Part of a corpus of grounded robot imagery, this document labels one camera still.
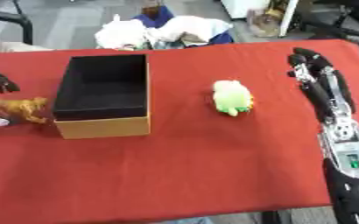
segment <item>chair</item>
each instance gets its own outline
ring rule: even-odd
[[[22,12],[18,0],[12,0],[15,5],[17,13],[10,13],[0,11],[0,21],[18,24],[23,28],[23,42],[27,45],[32,45],[32,22]]]
[[[352,37],[359,38],[359,31],[343,28],[342,25],[353,9],[359,9],[359,0],[319,0],[315,4],[339,4],[341,6],[341,14],[333,24],[326,24],[315,18],[314,15],[302,16],[299,22],[299,28],[304,32],[311,25],[319,28],[320,34],[316,34],[311,39],[346,39],[354,41]]]

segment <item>cardboard box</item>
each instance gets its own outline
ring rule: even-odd
[[[71,58],[53,107],[66,139],[150,133],[145,55]]]

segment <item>stuffed toy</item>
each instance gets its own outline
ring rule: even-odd
[[[239,112],[250,112],[253,108],[253,96],[238,80],[215,82],[214,101],[218,111],[231,116],[237,116]]]
[[[37,117],[37,112],[46,105],[47,99],[35,97],[32,100],[0,100],[0,113],[18,116],[32,123],[45,123],[46,118]]]

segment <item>table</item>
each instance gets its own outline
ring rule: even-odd
[[[341,40],[235,44],[141,52],[151,67],[149,136],[63,140],[54,126],[0,129],[0,223],[157,221],[329,204],[313,108],[285,72],[294,46],[325,54],[358,106],[359,48]],[[71,56],[0,53],[0,73],[53,99]],[[215,111],[214,81],[255,95],[248,115]]]

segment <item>plastic bag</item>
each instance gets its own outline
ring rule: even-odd
[[[277,37],[281,15],[274,10],[249,10],[248,25],[251,32],[260,38]]]

